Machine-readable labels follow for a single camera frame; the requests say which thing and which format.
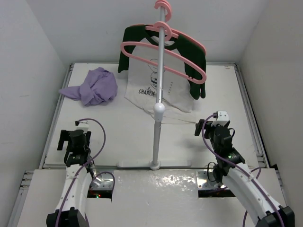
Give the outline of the purple t shirt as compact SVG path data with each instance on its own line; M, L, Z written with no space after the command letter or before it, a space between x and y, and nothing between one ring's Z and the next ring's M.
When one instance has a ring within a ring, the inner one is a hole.
M74 101L81 101L83 106L95 106L112 101L117 91L114 74L98 67L88 71L81 85L62 88L59 93Z

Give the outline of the pink hanger front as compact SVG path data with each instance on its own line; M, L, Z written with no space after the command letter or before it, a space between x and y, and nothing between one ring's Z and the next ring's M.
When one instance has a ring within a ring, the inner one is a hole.
M170 38L172 38L172 30L168 26L168 24L166 24L165 22L160 22L159 21L159 22L156 22L152 26L155 27L155 28L159 28L159 29L163 28L164 29L164 40L165 41L169 41ZM131 53L128 53L126 51L126 47L128 47L128 46L135 46L135 47L138 46L139 49L140 49L139 53L141 55L137 56L137 55L133 55ZM145 62L149 65L154 66L154 67L160 66L160 69L156 71L157 73L160 73L162 71L167 71L167 72L173 73L175 75L178 75L180 77L183 77L183 78L187 79L188 81L193 82L193 83L198 84L198 85L204 84L206 82L207 75L206 75L206 72L205 72L204 69L197 66L195 63L193 63L192 61L190 61L186 57L183 57L183 56L181 56L180 54L178 54L174 51L170 51L170 50L167 50L165 48L163 49L163 51L161 51L158 45L148 44L146 42L125 41L125 42L121 43L121 51L125 56L127 56L129 58L133 58L133 59ZM176 58L176 59L184 62L186 65L188 65L189 67L191 67L195 71L197 71L201 75L202 78L201 79L195 79L193 76L187 75L184 71L180 72L180 71L177 71L175 69L169 68L169 67L164 65L164 60L160 60L160 57L153 60L152 57L156 56L156 51L158 51L158 53L162 53L163 56L168 55L170 60L172 58Z

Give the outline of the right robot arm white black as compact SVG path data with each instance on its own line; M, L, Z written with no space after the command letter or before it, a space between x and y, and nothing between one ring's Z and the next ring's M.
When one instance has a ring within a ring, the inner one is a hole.
M240 201L257 227L293 227L295 214L288 206L277 202L251 173L242 155L232 144L229 122L219 124L209 119L196 123L195 136L202 136L217 163L213 176L227 186Z

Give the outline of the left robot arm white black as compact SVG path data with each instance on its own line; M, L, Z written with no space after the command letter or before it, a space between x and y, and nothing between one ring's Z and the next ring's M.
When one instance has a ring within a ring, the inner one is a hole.
M63 150L67 142L64 155L66 164L66 178L58 205L54 213L48 214L48 227L87 227L86 201L92 173L87 163L90 157L91 132L77 129L74 131L62 130L57 150Z

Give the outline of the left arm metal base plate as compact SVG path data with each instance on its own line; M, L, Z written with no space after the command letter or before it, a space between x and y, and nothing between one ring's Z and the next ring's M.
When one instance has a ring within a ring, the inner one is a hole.
M112 172L103 171L93 177L89 188L93 190L113 190L116 179Z

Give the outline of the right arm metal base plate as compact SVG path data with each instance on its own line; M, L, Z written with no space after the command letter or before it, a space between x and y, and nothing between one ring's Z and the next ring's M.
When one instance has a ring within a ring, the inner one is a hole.
M222 183L217 183L212 169L202 169L196 172L196 182L199 190L227 189Z

